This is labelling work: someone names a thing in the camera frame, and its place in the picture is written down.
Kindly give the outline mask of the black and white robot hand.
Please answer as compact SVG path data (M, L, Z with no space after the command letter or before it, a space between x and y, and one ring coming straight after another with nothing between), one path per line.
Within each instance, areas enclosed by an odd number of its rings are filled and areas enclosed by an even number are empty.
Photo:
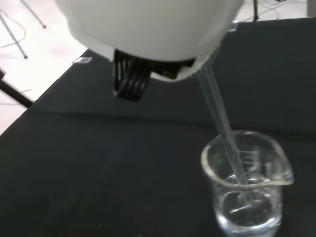
M150 79L184 80L233 28L241 0L58 0L71 35L112 63L113 93L139 101Z

